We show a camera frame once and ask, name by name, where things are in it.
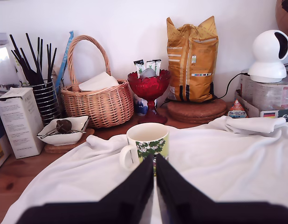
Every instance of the small white dish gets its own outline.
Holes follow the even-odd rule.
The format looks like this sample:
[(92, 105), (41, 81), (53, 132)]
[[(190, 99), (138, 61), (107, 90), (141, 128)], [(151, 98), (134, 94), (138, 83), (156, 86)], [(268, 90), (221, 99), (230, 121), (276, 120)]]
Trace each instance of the small white dish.
[(71, 122), (72, 129), (80, 130), (83, 132), (85, 131), (87, 124), (89, 122), (88, 116), (82, 116), (82, 117), (76, 117), (76, 118), (54, 119), (54, 120), (51, 120), (51, 122), (47, 126), (45, 126), (41, 132), (37, 134), (37, 137), (43, 142), (46, 142), (47, 144), (54, 145), (54, 146), (64, 146), (64, 145), (71, 145), (71, 144), (77, 143), (83, 135), (83, 133), (81, 132), (60, 134), (56, 131), (52, 135), (49, 135), (41, 139), (41, 136), (43, 136), (44, 134), (56, 128), (56, 124), (58, 120), (64, 120), (64, 119), (69, 120)]

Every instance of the wooden table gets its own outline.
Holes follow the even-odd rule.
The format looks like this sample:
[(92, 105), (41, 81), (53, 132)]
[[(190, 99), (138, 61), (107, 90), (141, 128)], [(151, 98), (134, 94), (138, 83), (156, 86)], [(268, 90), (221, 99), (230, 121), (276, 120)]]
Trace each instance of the wooden table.
[[(158, 112), (168, 118), (166, 125), (176, 128), (188, 128), (198, 126), (195, 124), (182, 123), (170, 117), (166, 108), (158, 108)], [(128, 122), (109, 128), (96, 129), (94, 135), (108, 140), (118, 134), (126, 134), (127, 130), (136, 125), (140, 116), (134, 115)], [(49, 154), (44, 150), (38, 156), (27, 157), (17, 160), (14, 154), (0, 167), (0, 223), (8, 208), (20, 197), (27, 185), (45, 167), (64, 154)]]

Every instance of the white napkin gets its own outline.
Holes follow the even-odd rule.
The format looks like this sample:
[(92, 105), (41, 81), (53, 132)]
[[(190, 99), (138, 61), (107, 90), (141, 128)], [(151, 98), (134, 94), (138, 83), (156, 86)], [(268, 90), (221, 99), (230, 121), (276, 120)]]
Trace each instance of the white napkin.
[(108, 73), (104, 71), (101, 74), (87, 80), (86, 82), (79, 84), (79, 88), (82, 91), (95, 91), (117, 85), (119, 85), (118, 81), (113, 76), (109, 76)]
[[(268, 201), (288, 207), (288, 123), (284, 119), (221, 117), (208, 125), (169, 127), (169, 162), (215, 201)], [(3, 223), (31, 206), (98, 201), (130, 172), (119, 165), (125, 135), (89, 137), (50, 164), (9, 208)], [(151, 223), (162, 223), (154, 191)]]

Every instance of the black cable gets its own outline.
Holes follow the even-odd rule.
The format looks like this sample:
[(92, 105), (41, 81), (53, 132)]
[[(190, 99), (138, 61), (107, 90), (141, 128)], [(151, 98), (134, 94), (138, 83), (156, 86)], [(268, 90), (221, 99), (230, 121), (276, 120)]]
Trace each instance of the black cable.
[(164, 105), (164, 104), (166, 104), (166, 103), (169, 103), (171, 100), (165, 100), (163, 103), (162, 103), (162, 105)]
[(239, 75), (247, 75), (247, 73), (239, 73), (239, 74), (237, 74), (236, 76), (234, 76), (234, 77), (229, 81), (229, 83), (228, 83), (228, 85), (227, 85), (226, 93), (224, 94), (224, 96), (227, 95), (227, 93), (228, 93), (228, 89), (229, 89), (230, 83), (233, 81), (233, 79), (235, 79), (235, 78), (236, 78), (237, 76), (239, 76)]

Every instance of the security camera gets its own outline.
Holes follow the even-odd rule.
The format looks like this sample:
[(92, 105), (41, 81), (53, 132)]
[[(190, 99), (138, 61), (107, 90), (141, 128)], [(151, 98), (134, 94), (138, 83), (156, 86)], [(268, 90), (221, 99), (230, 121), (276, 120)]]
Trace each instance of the security camera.
[(253, 54), (256, 59), (248, 71), (259, 83), (277, 83), (287, 76), (281, 62), (288, 55), (288, 37), (279, 30), (268, 30), (255, 39)]

